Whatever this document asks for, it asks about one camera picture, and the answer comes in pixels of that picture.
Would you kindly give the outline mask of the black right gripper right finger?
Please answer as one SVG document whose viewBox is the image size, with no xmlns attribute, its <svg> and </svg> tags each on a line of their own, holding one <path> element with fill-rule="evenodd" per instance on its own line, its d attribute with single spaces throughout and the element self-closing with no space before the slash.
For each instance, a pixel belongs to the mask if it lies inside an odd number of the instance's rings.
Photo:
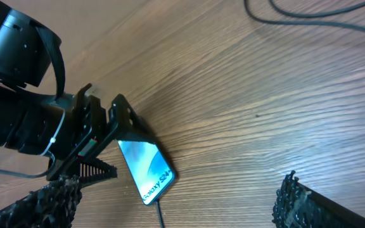
<svg viewBox="0 0 365 228">
<path fill-rule="evenodd" d="M 365 228 L 365 217 L 299 183 L 292 170 L 276 191 L 272 223 L 277 228 Z"/>
</svg>

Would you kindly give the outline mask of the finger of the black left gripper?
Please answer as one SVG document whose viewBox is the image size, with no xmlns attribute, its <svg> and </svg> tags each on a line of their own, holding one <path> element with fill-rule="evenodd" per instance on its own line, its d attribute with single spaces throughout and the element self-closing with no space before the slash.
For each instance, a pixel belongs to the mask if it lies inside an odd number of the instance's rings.
<svg viewBox="0 0 365 228">
<path fill-rule="evenodd" d="M 108 110 L 101 107 L 98 98 L 91 96 L 82 101 L 81 107 L 74 112 L 75 133 L 70 151 L 61 150 L 56 155 L 56 165 L 46 177 L 48 181 L 69 176 L 65 172 L 77 159 L 88 161 L 98 158 L 112 141 L 156 142 L 154 133 L 121 94 L 115 97 Z"/>
</svg>

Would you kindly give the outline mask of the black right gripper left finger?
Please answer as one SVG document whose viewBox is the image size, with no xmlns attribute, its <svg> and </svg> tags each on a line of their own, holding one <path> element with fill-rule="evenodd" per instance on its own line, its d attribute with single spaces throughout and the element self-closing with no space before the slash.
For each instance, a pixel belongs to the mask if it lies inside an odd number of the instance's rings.
<svg viewBox="0 0 365 228">
<path fill-rule="evenodd" d="M 71 227 L 81 188 L 77 176 L 61 176 L 0 210 L 0 228 Z"/>
</svg>

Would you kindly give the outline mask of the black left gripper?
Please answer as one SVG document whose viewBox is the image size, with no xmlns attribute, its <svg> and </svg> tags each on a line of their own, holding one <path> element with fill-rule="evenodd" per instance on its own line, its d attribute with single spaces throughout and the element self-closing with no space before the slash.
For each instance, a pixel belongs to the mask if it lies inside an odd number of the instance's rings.
<svg viewBox="0 0 365 228">
<path fill-rule="evenodd" d="M 0 146 L 24 154 L 52 152 L 59 160 L 77 155 L 89 141 L 106 136 L 105 109 L 87 84 L 60 98 L 0 85 Z M 77 159 L 65 172 L 82 187 L 117 178 L 117 168 L 93 158 Z"/>
</svg>

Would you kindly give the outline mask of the blue Samsung Galaxy smartphone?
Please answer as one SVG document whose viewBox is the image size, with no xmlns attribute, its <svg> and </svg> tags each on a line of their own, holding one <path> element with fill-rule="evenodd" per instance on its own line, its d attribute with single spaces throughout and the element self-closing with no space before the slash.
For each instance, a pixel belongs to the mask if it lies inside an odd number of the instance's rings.
<svg viewBox="0 0 365 228">
<path fill-rule="evenodd" d="M 177 178 L 157 144 L 119 141 L 119 148 L 144 205 L 156 201 Z"/>
</svg>

